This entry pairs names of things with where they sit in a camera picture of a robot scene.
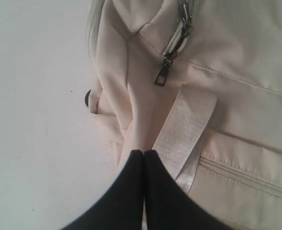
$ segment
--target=white floor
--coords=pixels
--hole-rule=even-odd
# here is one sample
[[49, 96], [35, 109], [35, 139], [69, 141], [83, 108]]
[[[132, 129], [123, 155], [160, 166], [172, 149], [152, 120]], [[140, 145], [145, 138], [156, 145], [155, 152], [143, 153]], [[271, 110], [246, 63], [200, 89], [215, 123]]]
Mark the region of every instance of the white floor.
[[57, 230], [115, 177], [84, 105], [89, 0], [0, 0], [0, 230]]

